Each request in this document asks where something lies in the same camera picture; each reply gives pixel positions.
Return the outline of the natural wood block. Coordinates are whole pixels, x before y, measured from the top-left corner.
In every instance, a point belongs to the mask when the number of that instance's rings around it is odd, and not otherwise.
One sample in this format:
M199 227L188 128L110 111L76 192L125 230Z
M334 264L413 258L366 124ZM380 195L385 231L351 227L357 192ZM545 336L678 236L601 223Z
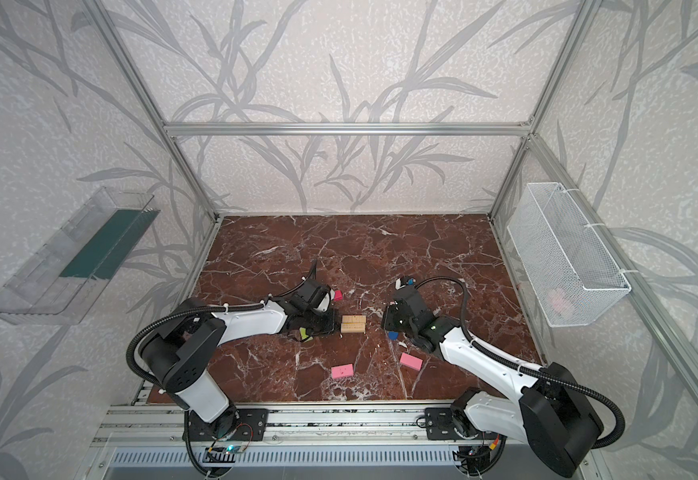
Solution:
M343 323L341 325L342 334L354 334L361 333L364 334L366 331L366 325L364 323Z
M362 324L364 325L366 323L366 316L365 315L343 315L342 316L342 324Z

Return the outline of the pink item in basket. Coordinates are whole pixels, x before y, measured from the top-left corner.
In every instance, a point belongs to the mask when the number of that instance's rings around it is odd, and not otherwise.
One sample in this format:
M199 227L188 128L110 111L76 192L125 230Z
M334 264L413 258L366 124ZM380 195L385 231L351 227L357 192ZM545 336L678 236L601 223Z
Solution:
M552 309L563 318L570 318L574 312L574 305L567 298L566 292L560 288L550 290L547 295Z

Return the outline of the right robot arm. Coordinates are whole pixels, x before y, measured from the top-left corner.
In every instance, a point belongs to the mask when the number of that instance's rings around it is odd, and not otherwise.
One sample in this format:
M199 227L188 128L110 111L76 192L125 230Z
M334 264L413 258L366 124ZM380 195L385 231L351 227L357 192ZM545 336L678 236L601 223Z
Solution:
M473 335L467 326L469 294L458 316L437 315L411 277L397 280L383 327L404 334L420 350L455 365L497 390L470 389L451 405L464 439L494 432L527 444L556 474L570 478L588 453L611 446L626 430L620 407L579 384L563 365L523 361Z

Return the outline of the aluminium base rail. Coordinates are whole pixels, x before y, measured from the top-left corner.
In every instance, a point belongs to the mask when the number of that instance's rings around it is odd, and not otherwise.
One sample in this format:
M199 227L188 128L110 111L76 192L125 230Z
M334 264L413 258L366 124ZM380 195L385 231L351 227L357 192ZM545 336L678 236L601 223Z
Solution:
M486 441L430 441L414 420L429 407L449 407L448 401L274 402L241 403L236 408L269 411L262 441L253 446L347 446L480 444L502 434L518 442L520 416L502 399L489 398L478 408L488 415L482 425ZM102 446L178 446L184 432L183 412L173 404L112 406L91 444Z

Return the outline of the pink block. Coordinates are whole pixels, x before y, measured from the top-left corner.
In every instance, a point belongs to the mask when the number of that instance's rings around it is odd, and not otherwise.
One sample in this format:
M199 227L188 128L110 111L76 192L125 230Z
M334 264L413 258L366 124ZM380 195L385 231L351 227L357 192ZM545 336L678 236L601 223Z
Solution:
M413 355L402 353L399 363L401 366L420 371L423 368L423 360Z
M331 378L335 380L349 378L354 375L354 366L352 364L333 366L330 373Z

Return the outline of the aluminium frame crossbar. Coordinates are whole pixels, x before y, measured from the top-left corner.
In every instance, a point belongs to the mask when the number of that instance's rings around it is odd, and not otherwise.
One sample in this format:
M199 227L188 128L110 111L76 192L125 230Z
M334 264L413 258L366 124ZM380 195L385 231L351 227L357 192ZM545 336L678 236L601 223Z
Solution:
M530 132L523 123L339 123L339 122L172 122L171 136L517 136Z

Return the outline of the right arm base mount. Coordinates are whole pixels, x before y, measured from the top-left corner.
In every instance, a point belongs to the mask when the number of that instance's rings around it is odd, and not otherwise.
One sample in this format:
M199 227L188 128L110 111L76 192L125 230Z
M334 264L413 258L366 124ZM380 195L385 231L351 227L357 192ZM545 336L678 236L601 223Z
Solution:
M456 420L449 407L429 407L419 415L414 423L425 430L430 441L486 441L486 432L467 427L461 420Z

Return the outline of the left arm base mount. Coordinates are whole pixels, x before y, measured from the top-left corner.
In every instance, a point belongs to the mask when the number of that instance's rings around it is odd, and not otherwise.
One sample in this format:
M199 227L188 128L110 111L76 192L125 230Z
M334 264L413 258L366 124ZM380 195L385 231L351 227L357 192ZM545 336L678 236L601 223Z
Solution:
M183 440L190 442L262 441L269 411L265 408L231 408L213 422L204 422L190 410L185 413Z

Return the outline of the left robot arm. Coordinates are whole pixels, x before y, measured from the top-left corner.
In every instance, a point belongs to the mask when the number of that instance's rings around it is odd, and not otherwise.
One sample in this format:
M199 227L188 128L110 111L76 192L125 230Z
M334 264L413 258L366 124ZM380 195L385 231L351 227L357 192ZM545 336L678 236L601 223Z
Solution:
M337 327L334 298L330 286L304 279L285 294L257 303L206 305L188 299L134 335L126 347L126 364L182 410L213 424L233 410L208 371L216 349L248 337L300 330L309 337L329 335Z

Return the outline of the clear plastic wall tray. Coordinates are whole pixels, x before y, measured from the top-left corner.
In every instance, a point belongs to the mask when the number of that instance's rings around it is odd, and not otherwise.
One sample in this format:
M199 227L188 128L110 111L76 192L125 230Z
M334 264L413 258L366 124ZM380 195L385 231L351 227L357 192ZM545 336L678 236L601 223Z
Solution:
M146 192L99 188L0 288L11 325L76 325L160 210Z

